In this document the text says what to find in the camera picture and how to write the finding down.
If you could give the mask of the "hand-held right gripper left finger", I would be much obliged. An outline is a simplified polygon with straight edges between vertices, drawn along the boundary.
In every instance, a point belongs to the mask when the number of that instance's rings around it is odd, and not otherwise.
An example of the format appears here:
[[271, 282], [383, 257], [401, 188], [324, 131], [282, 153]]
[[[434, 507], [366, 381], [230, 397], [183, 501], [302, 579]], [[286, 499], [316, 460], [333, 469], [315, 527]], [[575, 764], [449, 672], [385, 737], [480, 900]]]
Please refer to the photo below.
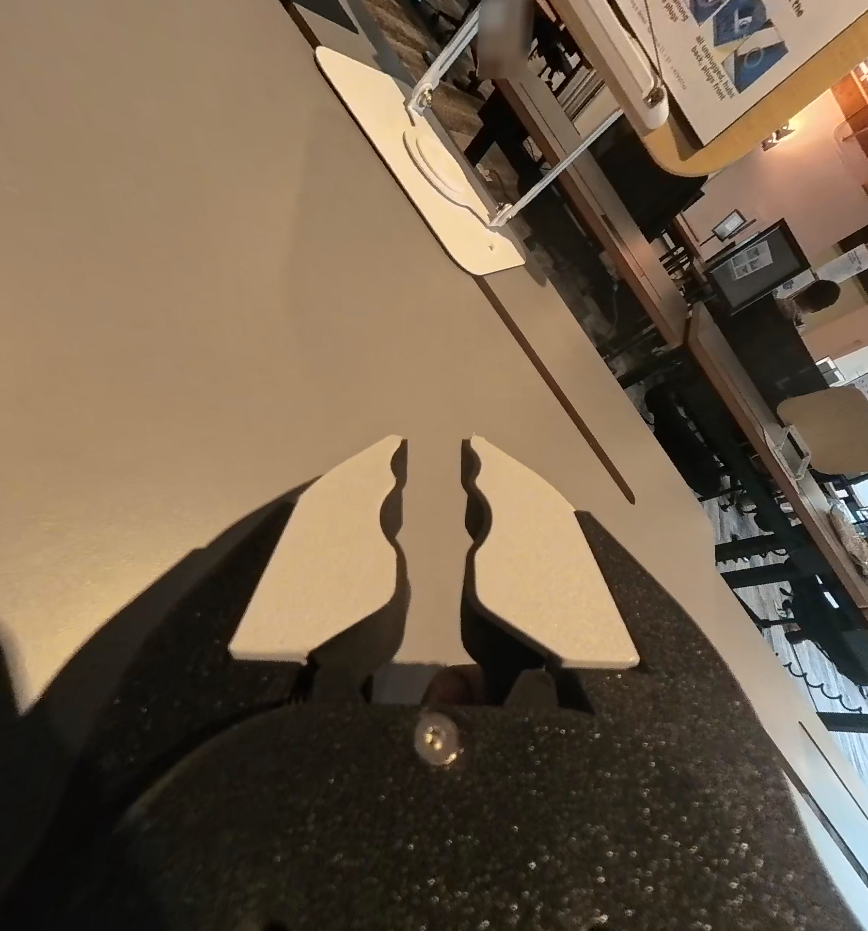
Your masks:
[[399, 541], [408, 442], [389, 435], [300, 493], [228, 651], [294, 666], [302, 700], [370, 702], [402, 646], [410, 606]]

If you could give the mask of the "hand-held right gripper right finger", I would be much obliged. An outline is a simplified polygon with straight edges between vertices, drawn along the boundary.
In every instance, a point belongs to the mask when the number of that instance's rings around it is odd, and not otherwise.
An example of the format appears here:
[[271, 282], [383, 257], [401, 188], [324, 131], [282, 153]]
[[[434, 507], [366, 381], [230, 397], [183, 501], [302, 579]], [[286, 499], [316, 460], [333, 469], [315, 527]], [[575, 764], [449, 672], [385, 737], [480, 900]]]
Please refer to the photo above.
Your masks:
[[483, 436], [462, 443], [463, 647], [487, 704], [591, 710], [580, 676], [640, 662], [580, 515]]

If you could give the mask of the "beige chair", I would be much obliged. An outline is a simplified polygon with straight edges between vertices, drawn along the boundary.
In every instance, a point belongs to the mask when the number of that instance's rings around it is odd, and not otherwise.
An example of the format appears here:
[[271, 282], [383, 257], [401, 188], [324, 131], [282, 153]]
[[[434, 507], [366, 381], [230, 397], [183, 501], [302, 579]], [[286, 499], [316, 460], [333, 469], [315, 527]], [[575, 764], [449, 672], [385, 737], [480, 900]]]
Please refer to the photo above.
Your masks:
[[778, 404], [776, 415], [815, 472], [868, 473], [868, 399], [860, 389], [830, 387], [788, 398]]

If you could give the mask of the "long grey desk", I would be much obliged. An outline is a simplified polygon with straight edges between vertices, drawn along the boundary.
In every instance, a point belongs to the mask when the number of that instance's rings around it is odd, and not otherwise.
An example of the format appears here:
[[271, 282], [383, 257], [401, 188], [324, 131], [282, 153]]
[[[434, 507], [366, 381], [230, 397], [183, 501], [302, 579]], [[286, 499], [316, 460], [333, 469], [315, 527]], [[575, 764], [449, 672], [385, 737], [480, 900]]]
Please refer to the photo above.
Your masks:
[[[522, 80], [500, 79], [497, 88], [552, 167], [576, 150], [579, 132], [539, 78], [527, 73]], [[584, 151], [557, 180], [667, 345], [683, 345], [689, 306], [590, 152]]]

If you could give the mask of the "black monitor with paper sheet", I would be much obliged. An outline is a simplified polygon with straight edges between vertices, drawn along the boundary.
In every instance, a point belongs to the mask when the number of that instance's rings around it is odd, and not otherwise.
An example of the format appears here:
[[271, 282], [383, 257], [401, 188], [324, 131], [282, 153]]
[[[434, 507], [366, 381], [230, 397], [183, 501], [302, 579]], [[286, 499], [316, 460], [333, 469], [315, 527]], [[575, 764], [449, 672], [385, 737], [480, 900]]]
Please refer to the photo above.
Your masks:
[[715, 257], [705, 280], [719, 309], [734, 314], [811, 269], [785, 220]]

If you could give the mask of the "printed instruction sheet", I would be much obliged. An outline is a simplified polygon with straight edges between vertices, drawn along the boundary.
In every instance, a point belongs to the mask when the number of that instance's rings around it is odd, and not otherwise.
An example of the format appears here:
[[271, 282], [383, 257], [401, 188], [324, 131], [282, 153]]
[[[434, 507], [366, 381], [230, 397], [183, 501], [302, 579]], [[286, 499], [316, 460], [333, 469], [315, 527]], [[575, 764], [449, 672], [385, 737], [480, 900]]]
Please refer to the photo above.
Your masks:
[[868, 1], [617, 1], [676, 120], [713, 143], [868, 15]]

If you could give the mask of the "black desk panel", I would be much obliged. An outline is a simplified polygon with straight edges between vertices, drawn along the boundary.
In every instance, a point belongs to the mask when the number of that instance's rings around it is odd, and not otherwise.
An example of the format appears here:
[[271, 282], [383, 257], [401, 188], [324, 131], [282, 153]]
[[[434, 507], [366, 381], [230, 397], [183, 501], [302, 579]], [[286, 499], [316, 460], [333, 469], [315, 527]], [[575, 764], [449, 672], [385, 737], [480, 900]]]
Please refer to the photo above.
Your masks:
[[319, 17], [353, 34], [359, 32], [358, 24], [354, 21], [348, 7], [340, 1], [291, 1], [288, 5], [299, 12], [304, 10], [309, 15]]

